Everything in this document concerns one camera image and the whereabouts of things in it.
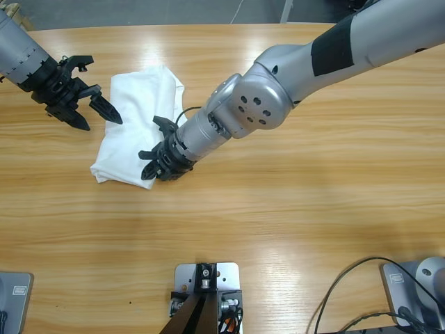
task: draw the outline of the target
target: wood grain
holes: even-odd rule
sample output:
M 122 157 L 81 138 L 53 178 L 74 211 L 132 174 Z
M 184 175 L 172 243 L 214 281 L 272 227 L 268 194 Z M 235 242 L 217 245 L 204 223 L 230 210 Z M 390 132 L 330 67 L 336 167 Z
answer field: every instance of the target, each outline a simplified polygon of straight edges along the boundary
M 307 43 L 329 26 L 31 35 L 56 59 L 92 54 L 81 77 L 106 97 L 114 74 L 166 64 L 186 86 L 184 106 L 195 106 L 265 48 Z M 245 333 L 304 333 L 331 282 L 356 260 L 445 255 L 444 57 L 437 47 L 323 89 L 280 128 L 232 140 L 151 191 L 96 184 L 89 167 L 104 122 L 87 101 L 79 110 L 92 131 L 82 132 L 1 84 L 0 267 L 35 275 L 25 333 L 158 333 L 175 266 L 199 261 L 239 264 Z M 388 310 L 379 264 L 337 287 L 322 331 Z

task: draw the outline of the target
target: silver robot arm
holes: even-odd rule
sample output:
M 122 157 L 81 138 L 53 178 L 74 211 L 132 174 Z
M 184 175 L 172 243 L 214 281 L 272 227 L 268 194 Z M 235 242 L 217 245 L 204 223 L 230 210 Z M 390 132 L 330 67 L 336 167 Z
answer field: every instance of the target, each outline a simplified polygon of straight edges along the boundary
M 32 99 L 45 103 L 49 115 L 72 127 L 90 129 L 76 112 L 79 99 L 87 96 L 102 118 L 122 124 L 119 113 L 102 97 L 100 86 L 89 87 L 79 78 L 71 78 L 75 67 L 85 72 L 92 62 L 92 56 L 72 56 L 57 63 L 0 10 L 0 82 L 6 78 L 25 92 L 32 91 Z
M 164 140 L 141 159 L 142 179 L 175 180 L 231 137 L 274 129 L 316 90 L 445 42 L 445 0 L 371 1 L 307 45 L 267 49 L 224 81 L 179 129 L 155 118 Z

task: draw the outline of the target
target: wire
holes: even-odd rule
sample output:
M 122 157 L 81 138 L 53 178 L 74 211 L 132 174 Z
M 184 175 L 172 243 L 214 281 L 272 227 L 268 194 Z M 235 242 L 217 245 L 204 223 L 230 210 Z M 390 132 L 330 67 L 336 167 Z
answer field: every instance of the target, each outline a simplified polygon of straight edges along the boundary
M 335 281 L 332 283 L 332 285 L 330 286 L 329 290 L 327 291 L 327 294 L 325 296 L 325 298 L 323 299 L 323 302 L 321 304 L 321 309 L 320 309 L 320 313 L 318 314 L 317 317 L 317 322 L 315 324 L 315 330 L 314 330 L 314 334 L 318 334 L 318 326 L 320 325 L 320 320 L 321 320 L 321 316 L 323 315 L 323 311 L 325 310 L 326 304 L 327 304 L 327 300 L 329 299 L 329 296 L 332 293 L 332 290 L 334 290 L 334 288 L 336 287 L 336 285 L 340 282 L 340 280 L 346 276 L 350 271 L 352 271 L 353 269 L 357 268 L 359 265 L 368 262 L 368 261 L 373 261 L 373 260 L 384 260 L 387 262 L 391 262 L 392 264 L 396 265 L 399 269 L 401 269 L 402 271 L 404 271 L 436 304 L 437 306 L 439 306 L 439 308 L 441 309 L 441 311 L 443 312 L 445 310 L 445 307 L 442 305 L 442 303 L 440 303 L 413 275 L 411 275 L 405 268 L 403 268 L 399 263 L 390 260 L 386 257 L 380 257 L 380 256 L 374 256 L 374 257 L 368 257 L 366 259 L 360 260 L 359 262 L 353 264 L 352 266 L 350 266 L 349 268 L 347 268 L 345 271 L 343 271 L 342 273 L 340 273 L 340 275 L 335 279 Z
M 241 9 L 241 6 L 243 5 L 243 2 L 244 2 L 244 0 L 241 0 L 239 2 L 238 9 L 236 10 L 235 15 L 233 16 L 232 20 L 230 21 L 230 24 L 234 23 L 236 17 L 238 16 L 239 10 Z
M 362 320 L 372 318 L 372 317 L 379 317 L 381 315 L 387 315 L 390 317 L 396 317 L 400 319 L 404 319 L 407 321 L 412 328 L 416 331 L 416 333 L 445 333 L 444 331 L 437 330 L 435 328 L 429 327 L 428 325 L 424 324 L 423 322 L 420 322 L 419 320 L 415 319 L 412 315 L 402 315 L 401 313 L 394 313 L 394 312 L 379 312 L 379 313 L 372 313 L 370 315 L 364 315 L 363 317 L 360 317 L 352 322 L 349 323 L 345 328 L 343 328 L 341 331 L 339 331 L 337 334 L 346 334 L 346 331 L 348 331 L 351 327 L 357 325 Z
M 229 310 L 221 317 L 218 332 L 220 334 L 239 334 L 241 331 L 241 322 L 243 321 L 243 309 L 236 308 L 235 311 Z
M 174 134 L 174 136 L 175 136 L 176 142 L 177 142 L 178 144 L 181 145 L 181 143 L 179 142 L 179 139 L 178 139 L 177 131 L 176 131 L 176 130 L 178 129 L 178 122 L 179 122 L 179 119 L 180 119 L 181 116 L 184 115 L 187 111 L 190 111 L 190 110 L 193 110 L 193 109 L 201 109 L 201 108 L 202 108 L 201 106 L 191 106 L 190 108 L 187 108 L 186 110 L 182 111 L 182 112 L 179 114 L 179 116 L 177 117 L 176 122 L 175 122 L 175 134 Z

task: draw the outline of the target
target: folded white towel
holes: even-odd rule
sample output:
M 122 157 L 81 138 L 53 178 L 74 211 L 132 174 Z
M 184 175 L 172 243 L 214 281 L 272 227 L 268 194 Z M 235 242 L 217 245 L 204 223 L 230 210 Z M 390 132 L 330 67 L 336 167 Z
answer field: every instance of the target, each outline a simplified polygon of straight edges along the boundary
M 140 178 L 149 161 L 139 159 L 138 153 L 150 151 L 163 140 L 153 116 L 174 122 L 182 112 L 183 92 L 184 85 L 164 65 L 111 78 L 111 104 L 119 111 L 123 124 L 106 122 L 105 138 L 90 167 L 99 183 L 117 180 L 152 188 L 154 180 Z

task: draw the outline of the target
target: gray floor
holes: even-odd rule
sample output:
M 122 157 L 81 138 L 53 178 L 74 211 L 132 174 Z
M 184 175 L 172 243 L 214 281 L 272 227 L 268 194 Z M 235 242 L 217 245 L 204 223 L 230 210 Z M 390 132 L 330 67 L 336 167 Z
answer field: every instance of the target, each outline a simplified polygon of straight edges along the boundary
M 7 0 L 36 30 L 139 24 L 224 24 L 240 0 Z M 234 23 L 278 23 L 285 0 L 244 0 Z M 348 0 L 294 0 L 291 22 L 338 22 Z

